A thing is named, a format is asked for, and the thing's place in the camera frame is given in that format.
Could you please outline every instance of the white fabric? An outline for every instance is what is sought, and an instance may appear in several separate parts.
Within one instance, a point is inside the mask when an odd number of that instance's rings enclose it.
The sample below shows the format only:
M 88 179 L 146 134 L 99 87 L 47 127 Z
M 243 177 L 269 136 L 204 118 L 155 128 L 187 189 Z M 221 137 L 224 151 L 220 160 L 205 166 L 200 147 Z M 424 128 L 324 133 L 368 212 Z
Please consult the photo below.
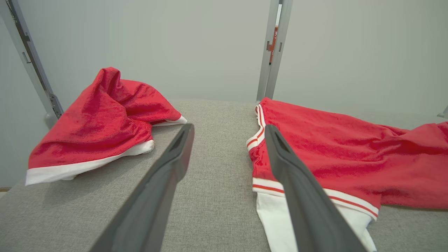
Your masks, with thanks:
M 186 123 L 187 123 L 187 119 L 185 119 L 185 117 L 181 116 L 181 118 L 179 118 L 179 119 L 177 119 L 175 121 L 166 120 L 166 122 L 161 122 L 161 123 L 154 124 L 153 127 L 171 126 L 171 125 L 186 124 Z
M 377 251 L 375 244 L 367 231 L 367 226 L 372 220 L 370 215 L 337 203 L 335 206 L 362 244 L 366 247 L 367 251 Z M 285 197 L 258 192 L 257 213 L 263 224 L 267 241 L 272 252 L 298 251 Z
M 120 155 L 110 156 L 103 159 L 92 160 L 88 162 L 75 163 L 69 165 L 47 166 L 32 168 L 26 171 L 25 185 L 33 185 L 44 182 L 53 182 L 58 180 L 71 180 L 76 175 L 101 167 L 107 163 L 119 159 L 122 156 L 136 156 L 148 153 L 154 149 L 154 140 L 139 143 L 129 148 Z
M 283 185 L 280 182 L 263 178 L 252 178 L 252 191 L 284 197 Z M 379 209 L 369 202 L 350 194 L 332 189 L 323 189 L 334 204 L 345 206 L 369 215 L 376 221 Z
M 258 130 L 257 134 L 246 141 L 248 150 L 261 144 L 261 142 L 264 140 L 264 127 L 266 126 L 266 122 L 264 121 L 263 108 L 260 104 L 255 107 L 255 113 L 257 114 L 257 122 L 260 126 L 260 129 Z

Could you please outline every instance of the white stripe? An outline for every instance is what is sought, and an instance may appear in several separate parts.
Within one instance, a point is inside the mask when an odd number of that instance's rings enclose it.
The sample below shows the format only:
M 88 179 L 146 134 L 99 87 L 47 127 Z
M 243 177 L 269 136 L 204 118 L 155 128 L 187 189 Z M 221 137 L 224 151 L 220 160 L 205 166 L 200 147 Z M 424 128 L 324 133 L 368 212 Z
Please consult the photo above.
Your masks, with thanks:
M 249 138 L 246 141 L 246 145 L 250 141 L 257 139 L 257 136 L 263 131 L 263 129 L 266 126 L 266 122 L 264 121 L 263 108 L 261 107 L 260 104 L 258 104 L 256 106 L 255 113 L 257 114 L 257 123 L 260 126 L 260 129 L 258 130 L 257 134 L 255 134 L 253 137 Z M 263 134 L 261 134 L 261 136 L 257 139 L 257 141 L 254 141 L 251 144 L 249 144 L 249 146 L 247 146 L 247 149 L 250 151 L 250 149 L 252 149 L 255 146 L 258 146 L 263 140 L 264 140 L 264 131 L 263 131 Z
M 277 181 L 272 181 L 269 179 L 263 179 L 263 178 L 252 178 L 252 183 L 253 185 L 260 185 L 260 186 L 264 186 L 264 187 L 272 187 L 275 189 L 279 189 L 279 190 L 283 190 L 283 185 L 280 182 Z M 346 200 L 349 202 L 353 202 L 355 204 L 361 205 L 367 209 L 369 209 L 370 211 L 374 212 L 376 215 L 378 215 L 379 213 L 379 209 L 376 208 L 375 206 L 373 206 L 372 204 L 370 204 L 369 202 L 360 199 L 358 197 L 355 197 L 353 195 L 341 192 L 341 191 L 336 191 L 336 190 L 332 190 L 332 189 L 323 189 L 324 192 L 328 195 L 328 196 L 333 196 L 333 197 L 337 197 L 340 198 L 342 200 Z M 262 188 L 258 188 L 258 187 L 252 187 L 252 191 L 254 192 L 262 192 L 262 193 L 267 193 L 267 194 L 271 194 L 271 195 L 275 195 L 275 196 L 281 196 L 284 197 L 284 193 L 278 192 L 278 191 L 274 191 L 274 190 L 269 190 L 269 189 L 262 189 Z M 340 200 L 336 200 L 336 199 L 331 199 L 331 201 L 334 204 L 339 204 L 341 206 L 345 206 L 357 211 L 360 211 L 362 213 L 368 214 L 370 217 L 372 217 L 372 219 L 376 220 L 377 217 L 372 214 L 370 211 L 365 210 L 364 208 L 360 208 L 356 205 L 353 204 L 349 204 Z
M 283 190 L 283 185 L 280 182 L 272 181 L 269 179 L 263 179 L 263 178 L 252 178 L 252 184 L 254 185 L 260 185 L 264 187 L 272 187 L 275 189 Z
M 360 198 L 355 197 L 355 196 L 350 195 L 350 194 L 346 194 L 346 193 L 341 192 L 341 191 L 336 191 L 336 190 L 332 190 L 332 189 L 325 189 L 325 188 L 323 190 L 325 191 L 325 193 L 328 196 L 337 197 L 337 198 L 340 198 L 340 199 L 343 199 L 343 200 L 350 201 L 350 202 L 353 202 L 355 204 L 361 205 L 363 207 L 368 208 L 370 211 L 374 212 L 376 215 L 378 215 L 378 213 L 379 213 L 379 209 L 378 208 L 376 208 L 375 206 L 373 206 L 372 204 L 370 204 L 369 202 L 367 202 L 367 201 L 365 201 L 363 199 L 360 199 Z M 336 203 L 341 204 L 341 205 L 347 204 L 345 202 L 341 202 L 341 201 L 338 201 L 338 200 L 333 200 L 333 201 L 334 202 L 337 201 Z M 367 214 L 371 215 L 371 217 L 376 220 L 375 215 L 373 215 L 369 211 L 367 211 L 365 209 L 362 209 L 360 207 L 357 207 L 355 205 L 351 205 L 351 204 L 348 204 L 348 205 L 349 206 L 347 206 L 347 207 L 351 207 L 353 209 L 356 209 L 356 210 L 359 210 L 359 211 L 362 211 L 362 212 L 366 212 Z
M 136 156 L 142 153 L 148 153 L 153 149 L 154 140 L 149 140 L 136 144 L 127 151 L 116 156 L 69 165 L 31 168 L 26 171 L 25 185 L 28 186 L 37 183 L 53 182 L 61 179 L 73 179 L 74 176 L 78 174 L 99 168 L 107 163 L 119 159 L 122 156 Z
M 161 122 L 161 123 L 154 124 L 153 127 L 170 126 L 170 125 L 186 124 L 186 123 L 187 123 L 187 119 L 185 119 L 185 117 L 183 117 L 181 115 L 181 118 L 179 118 L 179 119 L 177 119 L 175 121 L 166 120 L 166 122 Z
M 366 247 L 366 251 L 377 251 L 367 231 L 371 217 L 354 209 L 335 205 L 347 224 Z M 266 238 L 272 252 L 297 252 L 291 214 L 284 197 L 257 193 L 257 213 L 264 227 Z

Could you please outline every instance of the red jersey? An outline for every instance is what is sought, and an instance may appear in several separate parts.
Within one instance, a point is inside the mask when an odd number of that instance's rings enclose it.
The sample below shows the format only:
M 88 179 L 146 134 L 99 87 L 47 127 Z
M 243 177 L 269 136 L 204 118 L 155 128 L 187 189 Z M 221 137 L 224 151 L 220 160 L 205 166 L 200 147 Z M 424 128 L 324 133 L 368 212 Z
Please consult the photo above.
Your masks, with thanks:
M 26 185 L 73 179 L 122 156 L 154 148 L 154 126 L 187 120 L 155 88 L 112 67 L 67 109 L 30 154 Z
M 264 127 L 275 125 L 335 203 L 378 217 L 381 204 L 448 209 L 448 122 L 403 130 L 264 98 L 247 141 L 253 191 L 284 196 Z

